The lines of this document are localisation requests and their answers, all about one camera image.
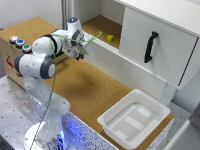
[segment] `cable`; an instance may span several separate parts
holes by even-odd
[[[64,36],[61,36],[61,35],[56,35],[56,34],[53,34],[52,36],[59,36],[59,37],[62,37],[62,38],[65,38],[65,39],[68,39],[68,40],[71,40],[71,41],[79,42],[79,43],[87,42],[87,44],[83,47],[83,50],[82,50],[82,52],[84,52],[84,50],[85,50],[85,48],[88,46],[88,44],[89,44],[91,41],[93,41],[93,40],[99,38],[101,35],[102,35],[102,32],[99,31],[99,32],[97,32],[89,41],[77,41],[77,40],[69,39],[69,38],[67,38],[67,37],[64,37]],[[50,43],[51,43],[51,49],[52,49],[52,51],[53,51],[54,62],[55,62],[56,54],[55,54],[53,42],[52,42],[51,38],[49,38],[49,40],[50,40]],[[55,69],[54,80],[53,80],[53,85],[52,85],[52,90],[51,90],[51,93],[50,93],[48,105],[47,105],[46,111],[45,111],[45,113],[43,114],[42,119],[41,119],[41,121],[40,121],[40,123],[39,123],[39,126],[38,126],[38,128],[37,128],[37,131],[36,131],[35,136],[34,136],[34,138],[33,138],[33,142],[32,142],[32,144],[31,144],[30,150],[31,150],[32,147],[33,147],[33,143],[34,143],[35,138],[36,138],[36,136],[37,136],[37,134],[38,134],[38,131],[39,131],[39,129],[40,129],[40,126],[41,126],[41,124],[42,124],[42,121],[44,120],[44,117],[45,117],[45,115],[46,115],[46,113],[47,113],[47,111],[48,111],[48,109],[49,109],[49,105],[50,105],[50,103],[51,103],[51,98],[52,98],[52,94],[53,94],[53,90],[54,90],[54,86],[55,86],[55,80],[56,80],[56,69]]]

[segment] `yellow object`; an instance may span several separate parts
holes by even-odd
[[[107,40],[110,41],[110,42],[114,41],[114,36],[113,35],[108,35],[107,36]]]

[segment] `white plastic tray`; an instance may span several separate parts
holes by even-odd
[[[135,89],[97,120],[118,144],[135,149],[169,113],[169,108]]]

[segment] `white robotic arm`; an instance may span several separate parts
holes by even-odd
[[[59,54],[62,50],[70,57],[83,58],[83,54],[90,50],[90,46],[84,41],[88,40],[84,38],[80,21],[77,18],[71,18],[68,20],[67,31],[57,30],[37,39],[32,44],[33,55],[17,56],[14,64],[19,74],[25,78],[26,92],[42,105],[47,106],[52,89],[43,79],[50,79],[55,74],[56,67],[52,56],[54,53]],[[39,129],[34,143],[38,150],[49,149],[48,143],[56,139],[62,131],[62,115],[68,113],[69,109],[70,103],[65,98],[53,93],[45,121]],[[30,143],[25,145],[25,149],[30,149]]]

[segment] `black handle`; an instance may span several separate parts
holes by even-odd
[[[155,38],[157,38],[158,36],[159,36],[158,33],[154,32],[154,31],[152,32],[152,36],[149,38],[149,41],[147,44],[146,54],[144,56],[144,63],[148,63],[149,61],[152,60],[152,57],[150,56],[150,54],[151,54],[151,49],[153,46],[153,40]]]

